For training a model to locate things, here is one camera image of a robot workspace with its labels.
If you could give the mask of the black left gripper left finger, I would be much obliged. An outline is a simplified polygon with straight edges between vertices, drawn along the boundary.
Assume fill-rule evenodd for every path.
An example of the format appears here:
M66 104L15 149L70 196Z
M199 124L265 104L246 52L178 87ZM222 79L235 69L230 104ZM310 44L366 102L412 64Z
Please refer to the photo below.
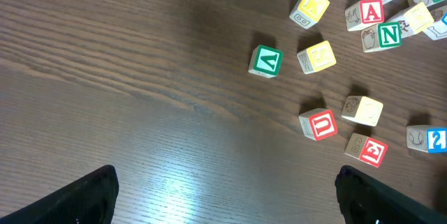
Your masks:
M117 173L104 165L44 198L1 218L1 224L111 224Z

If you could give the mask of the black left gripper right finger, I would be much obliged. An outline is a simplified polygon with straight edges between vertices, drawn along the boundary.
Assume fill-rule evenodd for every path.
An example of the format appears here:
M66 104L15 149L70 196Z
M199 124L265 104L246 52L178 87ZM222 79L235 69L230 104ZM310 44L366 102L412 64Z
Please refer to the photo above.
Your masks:
M446 217L350 165L335 179L339 209L346 223L446 223Z

